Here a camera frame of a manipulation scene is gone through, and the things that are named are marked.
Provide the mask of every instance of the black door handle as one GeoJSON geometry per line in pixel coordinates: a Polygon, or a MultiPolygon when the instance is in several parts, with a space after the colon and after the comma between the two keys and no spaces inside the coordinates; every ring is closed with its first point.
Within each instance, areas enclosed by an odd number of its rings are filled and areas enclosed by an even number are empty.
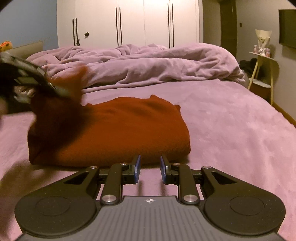
{"type": "Polygon", "coordinates": [[[118,43],[118,25],[117,25],[117,8],[115,8],[115,15],[116,15],[116,35],[117,35],[117,47],[119,47],[119,43],[118,43]]]}
{"type": "Polygon", "coordinates": [[[74,40],[74,46],[76,46],[76,43],[75,43],[75,30],[74,30],[74,18],[72,19],[72,26],[73,26],[73,40],[74,40]]]}
{"type": "Polygon", "coordinates": [[[80,46],[80,43],[79,43],[80,39],[78,39],[78,32],[77,32],[77,18],[75,19],[75,23],[76,23],[76,38],[77,38],[76,44],[77,46],[80,46]]]}
{"type": "Polygon", "coordinates": [[[169,5],[168,5],[168,48],[170,48],[170,14],[169,14],[169,5]]]}
{"type": "Polygon", "coordinates": [[[173,4],[172,4],[172,20],[173,20],[173,48],[175,46],[175,37],[174,37],[174,11],[173,11],[173,4]]]}
{"type": "Polygon", "coordinates": [[[119,21],[120,21],[120,38],[121,38],[121,45],[122,45],[121,9],[120,9],[120,7],[119,7],[119,21]]]}

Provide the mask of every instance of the television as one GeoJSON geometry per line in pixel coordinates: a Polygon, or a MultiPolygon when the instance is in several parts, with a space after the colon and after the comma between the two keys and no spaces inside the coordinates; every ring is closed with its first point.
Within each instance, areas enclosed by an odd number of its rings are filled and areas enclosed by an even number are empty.
{"type": "Polygon", "coordinates": [[[279,43],[296,48],[296,9],[279,10],[279,43]]]}

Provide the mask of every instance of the wall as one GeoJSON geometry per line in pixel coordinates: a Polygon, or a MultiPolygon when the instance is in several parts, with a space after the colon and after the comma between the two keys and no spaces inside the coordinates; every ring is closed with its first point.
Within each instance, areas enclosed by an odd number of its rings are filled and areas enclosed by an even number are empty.
{"type": "Polygon", "coordinates": [[[204,43],[220,46],[221,20],[220,5],[217,0],[203,0],[204,43]]]}
{"type": "Polygon", "coordinates": [[[44,50],[58,48],[57,0],[13,0],[1,11],[0,23],[0,43],[44,41],[44,50]]]}
{"type": "Polygon", "coordinates": [[[279,9],[295,9],[287,0],[237,0],[237,60],[250,60],[249,54],[258,44],[255,29],[272,31],[270,44],[278,62],[278,78],[274,86],[274,102],[296,119],[296,49],[279,44],[279,9]]]}

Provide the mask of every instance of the white wardrobe door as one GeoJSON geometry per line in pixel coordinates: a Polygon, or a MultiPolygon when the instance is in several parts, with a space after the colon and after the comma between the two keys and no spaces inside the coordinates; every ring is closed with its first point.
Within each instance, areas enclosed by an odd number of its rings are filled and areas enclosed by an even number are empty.
{"type": "Polygon", "coordinates": [[[145,45],[143,0],[118,0],[122,44],[145,45]]]}
{"type": "Polygon", "coordinates": [[[169,0],[144,0],[146,45],[169,47],[169,0]]]}
{"type": "Polygon", "coordinates": [[[75,0],[57,0],[59,48],[74,46],[72,19],[75,19],[75,0]]]}
{"type": "Polygon", "coordinates": [[[98,48],[96,0],[76,0],[77,32],[80,47],[98,48]]]}
{"type": "Polygon", "coordinates": [[[116,48],[118,46],[117,33],[118,44],[120,45],[118,0],[96,0],[96,19],[99,47],[116,48]]]}
{"type": "Polygon", "coordinates": [[[195,4],[198,4],[198,0],[170,0],[175,47],[197,42],[197,22],[199,21],[196,19],[195,4]]]}

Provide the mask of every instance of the metal screw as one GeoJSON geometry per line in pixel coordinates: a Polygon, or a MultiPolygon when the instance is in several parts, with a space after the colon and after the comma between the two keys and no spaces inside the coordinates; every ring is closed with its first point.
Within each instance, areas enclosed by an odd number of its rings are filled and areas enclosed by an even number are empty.
{"type": "Polygon", "coordinates": [[[186,202],[196,202],[198,200],[198,197],[192,194],[188,194],[183,197],[184,201],[186,202]]]}
{"type": "Polygon", "coordinates": [[[112,195],[112,194],[108,194],[102,197],[102,200],[104,202],[114,202],[116,200],[116,196],[112,195]]]}

